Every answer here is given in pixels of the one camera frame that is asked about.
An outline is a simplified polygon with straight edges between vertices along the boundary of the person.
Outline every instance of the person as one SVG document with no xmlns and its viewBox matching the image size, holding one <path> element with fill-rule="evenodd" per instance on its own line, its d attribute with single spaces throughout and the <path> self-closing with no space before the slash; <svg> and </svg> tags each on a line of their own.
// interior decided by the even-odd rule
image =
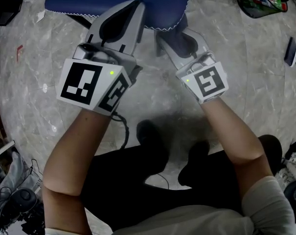
<svg viewBox="0 0 296 235">
<path fill-rule="evenodd" d="M 164 170 L 168 151 L 149 120 L 137 126 L 140 146 L 95 156 L 110 117 L 82 110 L 44 170 L 46 235 L 90 235 L 85 209 L 114 235 L 290 235 L 293 210 L 273 175 L 282 157 L 277 138 L 257 138 L 220 99 L 201 105 L 224 151 L 196 143 L 179 183 L 145 184 Z"/>
</svg>

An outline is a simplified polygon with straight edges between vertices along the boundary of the black pants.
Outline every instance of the black pants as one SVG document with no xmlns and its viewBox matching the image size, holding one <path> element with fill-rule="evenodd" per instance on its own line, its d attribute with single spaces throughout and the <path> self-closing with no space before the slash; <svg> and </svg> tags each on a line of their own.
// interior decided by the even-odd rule
<svg viewBox="0 0 296 235">
<path fill-rule="evenodd" d="M 276 174 L 282 157 L 280 142 L 271 135 L 259 139 Z M 85 207 L 113 231 L 180 206 L 207 205 L 241 212 L 235 171 L 224 151 L 199 161 L 189 175 L 192 189 L 187 190 L 144 183 L 149 176 L 162 172 L 167 160 L 158 148 L 143 146 L 94 157 L 81 194 Z"/>
</svg>

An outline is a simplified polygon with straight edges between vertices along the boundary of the black wastebasket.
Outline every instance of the black wastebasket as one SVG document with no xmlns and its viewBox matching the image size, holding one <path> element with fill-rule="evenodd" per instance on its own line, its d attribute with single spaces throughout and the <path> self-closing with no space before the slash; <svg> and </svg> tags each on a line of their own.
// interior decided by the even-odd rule
<svg viewBox="0 0 296 235">
<path fill-rule="evenodd" d="M 261 18 L 278 12 L 287 12 L 286 0 L 237 0 L 242 11 L 251 18 Z"/>
</svg>

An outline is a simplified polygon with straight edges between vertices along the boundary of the blue stool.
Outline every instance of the blue stool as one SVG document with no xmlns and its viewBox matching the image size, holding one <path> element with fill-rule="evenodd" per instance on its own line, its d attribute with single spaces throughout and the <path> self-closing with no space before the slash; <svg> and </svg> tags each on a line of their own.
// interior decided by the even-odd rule
<svg viewBox="0 0 296 235">
<path fill-rule="evenodd" d="M 82 16 L 98 17 L 110 8 L 129 0 L 46 0 L 46 9 L 64 13 L 85 26 L 91 23 Z M 179 70 L 190 68 L 199 57 L 208 51 L 203 37 L 186 28 L 185 10 L 188 0 L 140 0 L 145 5 L 144 25 L 156 31 L 156 54 L 163 50 Z"/>
</svg>

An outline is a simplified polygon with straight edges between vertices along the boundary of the gray marble floor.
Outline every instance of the gray marble floor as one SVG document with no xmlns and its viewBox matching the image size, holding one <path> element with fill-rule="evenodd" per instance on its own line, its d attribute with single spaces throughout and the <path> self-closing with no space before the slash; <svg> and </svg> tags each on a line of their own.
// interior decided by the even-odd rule
<svg viewBox="0 0 296 235">
<path fill-rule="evenodd" d="M 38 160 L 43 170 L 58 139 L 79 108 L 56 100 L 64 59 L 72 57 L 87 31 L 65 15 L 44 10 L 44 0 L 24 3 L 21 12 L 0 37 L 0 112 L 9 139 L 15 140 L 25 160 Z M 257 135 L 276 135 L 287 148 L 296 140 L 296 68 L 283 62 L 290 36 L 296 39 L 296 8 L 261 19 L 242 13 L 236 0 L 190 0 L 189 27 L 201 33 L 227 74 L 229 91 L 223 99 Z M 145 29 L 135 57 L 143 67 L 137 83 L 125 94 L 118 112 L 128 121 L 128 146 L 138 145 L 136 124 L 152 119 L 161 129 L 170 161 L 162 173 L 171 189 L 182 189 L 177 176 L 192 144 L 208 139 L 211 152 L 221 146 L 194 98 L 175 78 L 167 56 L 155 57 L 153 31 Z M 23 45 L 17 61 L 16 49 Z M 97 151 L 119 148 L 123 125 L 112 122 Z M 150 184 L 166 187 L 158 175 Z M 95 233 L 110 229 L 93 220 Z"/>
</svg>

